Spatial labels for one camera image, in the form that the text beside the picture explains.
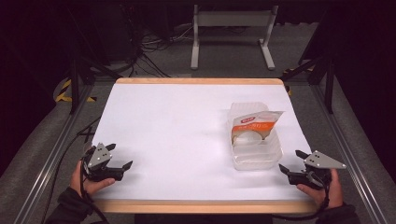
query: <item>person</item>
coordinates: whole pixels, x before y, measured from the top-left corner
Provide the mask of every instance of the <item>person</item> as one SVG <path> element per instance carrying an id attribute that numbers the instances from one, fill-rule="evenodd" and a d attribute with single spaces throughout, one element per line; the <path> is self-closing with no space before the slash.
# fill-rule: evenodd
<path id="1" fill-rule="evenodd" d="M 47 218 L 46 224 L 78 224 L 93 212 L 90 203 L 82 199 L 80 187 L 80 166 L 78 162 L 76 170 L 73 172 L 70 186 L 59 196 L 58 206 Z M 360 220 L 355 213 L 355 207 L 344 203 L 343 191 L 339 181 L 338 173 L 331 169 L 332 182 L 329 190 L 329 205 L 318 214 L 317 224 L 359 224 Z M 83 188 L 89 195 L 93 195 L 100 189 L 111 186 L 115 179 L 109 178 L 100 182 L 85 180 Z M 311 189 L 306 185 L 299 184 L 297 189 L 312 197 L 319 207 L 325 199 L 324 189 Z"/>

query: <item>hand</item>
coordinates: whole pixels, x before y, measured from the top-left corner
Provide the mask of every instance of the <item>hand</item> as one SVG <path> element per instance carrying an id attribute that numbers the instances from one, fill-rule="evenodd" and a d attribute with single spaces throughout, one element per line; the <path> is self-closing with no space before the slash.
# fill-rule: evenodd
<path id="1" fill-rule="evenodd" d="M 332 182 L 330 183 L 329 189 L 329 206 L 326 209 L 340 207 L 344 203 L 343 191 L 341 188 L 340 180 L 338 178 L 337 170 L 331 169 L 330 171 L 332 173 Z M 303 184 L 297 185 L 297 189 L 311 196 L 311 198 L 314 199 L 317 207 L 320 207 L 326 196 L 324 189 L 311 189 L 307 185 Z"/>
<path id="2" fill-rule="evenodd" d="M 81 174 L 80 169 L 81 169 L 81 161 L 78 161 L 76 169 L 72 174 L 72 178 L 70 179 L 70 188 L 75 190 L 78 193 L 78 195 L 81 197 L 80 179 L 79 179 L 79 176 Z M 87 191 L 87 193 L 90 196 L 92 196 L 98 190 L 103 189 L 107 186 L 110 186 L 110 185 L 114 184 L 115 182 L 116 182 L 116 180 L 114 178 L 104 179 L 100 182 L 93 182 L 89 179 L 86 179 L 84 181 L 83 185 L 84 185 L 84 189 Z"/>

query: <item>plastic container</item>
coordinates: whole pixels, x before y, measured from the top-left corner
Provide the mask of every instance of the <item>plastic container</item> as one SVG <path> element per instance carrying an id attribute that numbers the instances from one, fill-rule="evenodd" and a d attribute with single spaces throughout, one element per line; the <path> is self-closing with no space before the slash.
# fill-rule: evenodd
<path id="1" fill-rule="evenodd" d="M 236 170 L 266 170 L 273 167 L 283 156 L 277 137 L 276 127 L 264 139 L 258 139 L 254 133 L 244 133 L 232 143 L 231 129 L 235 118 L 268 110 L 268 106 L 260 103 L 233 103 L 228 114 L 230 145 L 233 154 L 233 166 Z"/>

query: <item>sleeve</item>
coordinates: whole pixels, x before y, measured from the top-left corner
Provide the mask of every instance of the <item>sleeve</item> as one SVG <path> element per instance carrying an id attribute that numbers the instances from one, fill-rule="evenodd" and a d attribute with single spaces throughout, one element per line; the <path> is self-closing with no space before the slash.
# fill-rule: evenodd
<path id="1" fill-rule="evenodd" d="M 360 224 L 353 205 L 344 204 L 318 214 L 317 224 Z"/>
<path id="2" fill-rule="evenodd" d="M 59 196 L 58 203 L 47 218 L 46 224 L 79 224 L 93 212 L 92 208 L 71 188 L 67 188 Z"/>

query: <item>white stand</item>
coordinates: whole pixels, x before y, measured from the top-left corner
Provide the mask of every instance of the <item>white stand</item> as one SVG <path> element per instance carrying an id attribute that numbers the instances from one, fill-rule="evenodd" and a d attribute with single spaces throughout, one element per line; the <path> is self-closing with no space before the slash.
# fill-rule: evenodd
<path id="1" fill-rule="evenodd" d="M 265 26 L 266 35 L 259 39 L 262 54 L 269 70 L 274 70 L 275 65 L 268 49 L 268 41 L 277 13 L 277 6 L 268 11 L 199 11 L 194 6 L 194 43 L 192 45 L 191 69 L 198 69 L 199 57 L 199 26 Z"/>

